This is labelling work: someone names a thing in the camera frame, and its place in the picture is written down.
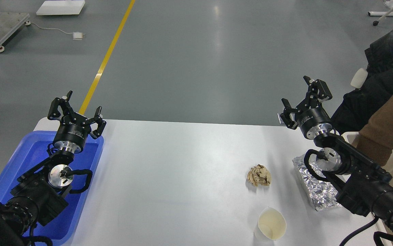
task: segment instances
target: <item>brown sleeve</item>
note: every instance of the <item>brown sleeve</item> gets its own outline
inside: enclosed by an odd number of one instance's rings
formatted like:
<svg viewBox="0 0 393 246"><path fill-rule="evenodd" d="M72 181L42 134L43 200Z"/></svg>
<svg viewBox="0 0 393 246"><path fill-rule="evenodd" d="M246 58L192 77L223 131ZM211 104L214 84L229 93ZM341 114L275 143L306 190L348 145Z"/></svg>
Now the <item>brown sleeve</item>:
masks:
<svg viewBox="0 0 393 246"><path fill-rule="evenodd" d="M393 150L393 95L359 132L357 149L381 166Z"/></svg>

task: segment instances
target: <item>robotic arm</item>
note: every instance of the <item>robotic arm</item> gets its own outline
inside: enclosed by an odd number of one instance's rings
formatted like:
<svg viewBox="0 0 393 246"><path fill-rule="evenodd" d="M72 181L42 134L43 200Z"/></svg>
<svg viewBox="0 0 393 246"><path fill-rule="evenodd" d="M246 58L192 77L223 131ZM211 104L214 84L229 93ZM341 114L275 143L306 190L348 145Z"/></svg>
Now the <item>robotic arm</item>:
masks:
<svg viewBox="0 0 393 246"><path fill-rule="evenodd" d="M55 98L51 104L48 119L59 120L60 126L50 144L53 148L48 146L49 157L18 177L19 184L11 190L13 198L5 205L0 203L0 246L34 246L34 242L51 246L49 238L34 236L37 222L42 226L48 224L68 206L64 199L68 194L82 193L90 185L92 171L72 170L69 164L75 154L83 151L87 136L98 138L106 122L100 115L101 106L91 119L74 112L69 104L71 95L69 91L66 97ZM92 132L93 123L98 128ZM84 187L79 190L71 186L75 175L87 175ZM29 237L23 237L28 228Z"/></svg>
<svg viewBox="0 0 393 246"><path fill-rule="evenodd" d="M309 88L306 98L293 109L287 99L282 99L285 106L280 117L290 129L298 126L304 137L313 139L320 151L309 150L304 157L304 164L316 179L331 182L338 191L336 200L351 213L366 216L372 212L382 219L393 232L393 187L389 185L392 176L373 160L345 142L343 137L331 133L332 122L321 102L332 98L326 83L313 81L307 76L304 80ZM312 154L316 155L317 165L324 177L313 171L309 164ZM351 174L343 182L336 175ZM374 234L374 241L382 245L380 237L393 240L393 236L382 232Z"/></svg>

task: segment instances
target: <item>yellow floor line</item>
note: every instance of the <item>yellow floor line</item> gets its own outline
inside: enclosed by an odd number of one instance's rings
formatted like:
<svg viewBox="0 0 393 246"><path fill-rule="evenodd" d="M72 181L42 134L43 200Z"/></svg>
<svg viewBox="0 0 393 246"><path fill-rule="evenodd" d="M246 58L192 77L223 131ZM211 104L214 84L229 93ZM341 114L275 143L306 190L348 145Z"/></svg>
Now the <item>yellow floor line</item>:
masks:
<svg viewBox="0 0 393 246"><path fill-rule="evenodd" d="M107 66L107 63L109 62L110 56L113 53L113 49L117 43L117 40L119 39L120 33L122 32L123 26L125 25L126 20L128 19L129 13L131 12L132 6L134 5L134 2L136 0L131 0L129 3L128 8L126 9L125 15L123 16L122 21L120 22L119 27L117 28L116 34L113 38L112 43L110 44L109 50L107 50L106 56L104 57L101 66L99 67L98 73L96 73L95 79L93 80L92 85L90 86L89 91L87 92L86 97L84 98L83 104L81 105L81 108L79 110L80 114L84 114L88 104L90 103L90 100L92 99L93 93L95 93L96 86L99 83L99 80L101 79L102 73L104 72L104 69Z"/></svg>

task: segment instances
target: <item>blue plastic tray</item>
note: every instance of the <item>blue plastic tray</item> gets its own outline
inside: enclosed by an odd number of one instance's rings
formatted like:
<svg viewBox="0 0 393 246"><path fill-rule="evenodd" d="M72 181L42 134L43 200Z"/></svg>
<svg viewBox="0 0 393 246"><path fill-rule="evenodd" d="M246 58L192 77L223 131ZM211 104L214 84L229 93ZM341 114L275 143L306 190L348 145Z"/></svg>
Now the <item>blue plastic tray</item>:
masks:
<svg viewBox="0 0 393 246"><path fill-rule="evenodd" d="M12 198L10 191L18 184L16 181L17 177L48 157L46 149L48 144L52 143L55 134L56 132L54 131L34 131L20 141L0 175L1 203L5 204ZM70 167L74 170L88 168L93 171L93 175L95 176L103 144L104 138L102 136L96 140L89 137L84 150L81 153L75 154L74 161L70 164ZM80 189L84 186L84 182L85 176L78 176L73 180L72 186L74 189ZM81 194L68 194L65 199L69 205L45 227L38 224L37 228L34 229L34 235L43 235L51 238L54 246L60 246L65 243L72 236L73 231L78 225L89 190L87 189Z"/></svg>

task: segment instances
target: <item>power adapter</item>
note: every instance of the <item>power adapter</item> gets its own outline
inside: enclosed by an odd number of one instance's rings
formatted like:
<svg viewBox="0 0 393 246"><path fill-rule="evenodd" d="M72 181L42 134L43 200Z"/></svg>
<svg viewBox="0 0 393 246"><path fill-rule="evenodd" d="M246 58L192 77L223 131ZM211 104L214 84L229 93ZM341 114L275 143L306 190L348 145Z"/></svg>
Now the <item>power adapter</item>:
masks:
<svg viewBox="0 0 393 246"><path fill-rule="evenodd" d="M83 40L83 37L84 37L84 33L82 33L82 32L74 32L72 34L73 40Z"/></svg>

